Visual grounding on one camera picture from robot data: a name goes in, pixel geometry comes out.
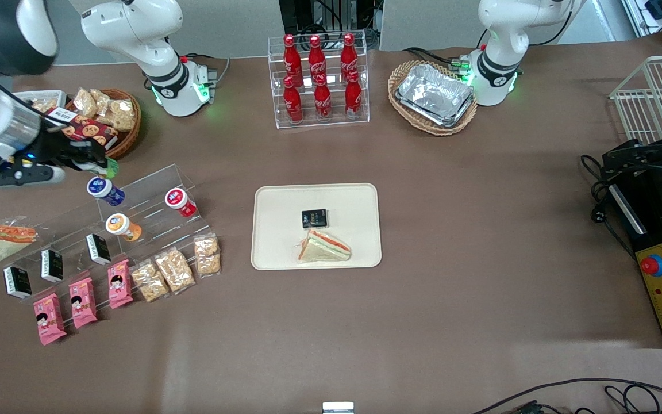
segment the white wire basket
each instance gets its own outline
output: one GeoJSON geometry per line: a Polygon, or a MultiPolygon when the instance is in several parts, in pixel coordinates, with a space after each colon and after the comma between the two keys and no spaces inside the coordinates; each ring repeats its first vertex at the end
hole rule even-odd
{"type": "Polygon", "coordinates": [[[662,139],[662,56],[647,58],[610,94],[628,139],[662,139]]]}

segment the brown tablecloth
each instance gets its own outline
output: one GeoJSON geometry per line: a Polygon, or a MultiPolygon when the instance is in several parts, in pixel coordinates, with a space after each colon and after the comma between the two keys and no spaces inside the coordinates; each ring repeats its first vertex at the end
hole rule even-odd
{"type": "MultiPolygon", "coordinates": [[[[578,155],[622,139],[607,94],[651,55],[662,35],[533,47],[507,100],[443,139],[388,103],[389,73],[412,58],[402,52],[370,55],[368,125],[291,131],[275,129],[263,59],[235,60],[216,103],[189,118],[159,108],[134,65],[17,79],[18,89],[136,95],[144,138],[116,182],[177,163],[221,235],[224,272],[47,347],[0,276],[0,412],[319,412],[339,400],[360,413],[471,412],[570,377],[662,384],[641,277],[589,220],[591,178],[578,167],[578,155]],[[252,268],[258,188],[346,182],[378,188],[382,264],[252,268]]],[[[87,179],[0,190],[0,218],[73,209],[89,200],[87,179]]],[[[598,411],[599,390],[533,398],[598,411]]]]}

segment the red glass bottle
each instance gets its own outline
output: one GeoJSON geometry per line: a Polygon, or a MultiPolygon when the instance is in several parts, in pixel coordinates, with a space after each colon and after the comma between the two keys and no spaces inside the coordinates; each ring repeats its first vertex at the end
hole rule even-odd
{"type": "Polygon", "coordinates": [[[358,120],[362,115],[362,87],[359,86],[359,72],[353,71],[348,75],[349,84],[347,84],[347,118],[358,120]]]}
{"type": "Polygon", "coordinates": [[[341,51],[341,82],[347,83],[347,76],[357,71],[357,50],[354,49],[354,35],[344,35],[344,49],[341,51]]]}
{"type": "Polygon", "coordinates": [[[308,54],[308,66],[310,66],[310,77],[313,82],[320,79],[323,74],[324,84],[326,79],[326,56],[321,50],[321,38],[317,34],[310,36],[310,53],[308,54]]]}
{"type": "Polygon", "coordinates": [[[290,123],[298,125],[303,121],[303,108],[300,104],[300,93],[295,89],[292,76],[284,78],[286,89],[283,93],[284,101],[286,102],[287,116],[290,118],[290,123]]]}
{"type": "Polygon", "coordinates": [[[316,84],[315,92],[313,92],[315,115],[319,122],[328,122],[331,120],[331,91],[326,86],[326,74],[318,74],[313,81],[316,84]]]}
{"type": "Polygon", "coordinates": [[[286,34],[284,37],[286,50],[284,51],[284,63],[286,64],[287,75],[292,78],[292,84],[295,87],[303,86],[303,68],[300,65],[300,54],[295,49],[295,40],[292,34],[286,34]]]}

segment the pink packet with cartoon girl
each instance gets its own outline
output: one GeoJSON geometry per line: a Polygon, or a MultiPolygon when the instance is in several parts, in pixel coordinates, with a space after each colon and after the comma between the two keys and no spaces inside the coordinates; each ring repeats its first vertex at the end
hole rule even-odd
{"type": "Polygon", "coordinates": [[[83,327],[86,323],[96,322],[97,303],[94,299],[94,285],[91,278],[73,283],[68,286],[71,292],[71,313],[73,315],[73,325],[77,328],[83,327]]]}
{"type": "Polygon", "coordinates": [[[47,345],[66,335],[63,317],[60,315],[60,302],[53,293],[34,303],[34,317],[37,320],[37,333],[40,343],[47,345]]]}
{"type": "Polygon", "coordinates": [[[132,299],[132,284],[129,283],[129,275],[127,274],[129,268],[126,263],[129,259],[122,260],[107,271],[109,278],[109,306],[111,309],[116,309],[133,301],[132,299]]]}

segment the clear acrylic shelf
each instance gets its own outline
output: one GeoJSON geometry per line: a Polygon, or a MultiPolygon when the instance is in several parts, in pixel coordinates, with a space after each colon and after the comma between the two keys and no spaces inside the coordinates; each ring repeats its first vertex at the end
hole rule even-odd
{"type": "MultiPolygon", "coordinates": [[[[173,164],[126,186],[119,186],[126,195],[117,206],[94,199],[87,204],[34,226],[37,241],[7,261],[0,262],[0,275],[6,267],[15,266],[26,270],[32,295],[21,299],[22,304],[32,306],[34,302],[52,293],[57,293],[63,318],[71,322],[71,307],[68,285],[89,277],[94,283],[97,310],[109,303],[107,268],[124,259],[131,259],[130,266],[149,259],[169,247],[176,247],[186,256],[195,273],[193,236],[208,233],[209,225],[200,215],[182,217],[165,204],[165,194],[173,188],[184,189],[194,200],[191,189],[193,182],[173,164]],[[106,231],[105,221],[111,214],[123,213],[142,227],[142,236],[129,242],[106,231]],[[102,266],[91,261],[85,241],[89,234],[104,238],[109,247],[111,262],[102,266]],[[40,278],[40,251],[50,249],[63,255],[63,280],[50,283],[40,278]]],[[[132,293],[138,289],[132,286],[132,293]]]]}
{"type": "Polygon", "coordinates": [[[275,125],[278,129],[310,127],[316,125],[339,125],[370,121],[370,86],[368,85],[367,41],[363,30],[346,32],[320,33],[321,48],[326,56],[326,81],[331,91],[331,120],[318,121],[315,117],[315,99],[313,98],[313,82],[310,79],[308,68],[308,54],[310,51],[310,34],[295,36],[295,45],[300,54],[303,68],[304,87],[300,92],[300,101],[303,108],[303,121],[299,125],[292,125],[287,116],[284,105],[283,79],[287,76],[284,67],[283,37],[269,37],[267,40],[267,60],[270,70],[270,88],[274,103],[275,125]],[[350,120],[346,115],[346,86],[341,83],[341,51],[344,49],[344,34],[353,33],[355,49],[357,50],[357,70],[359,71],[359,86],[362,87],[362,114],[358,120],[350,120]]]}

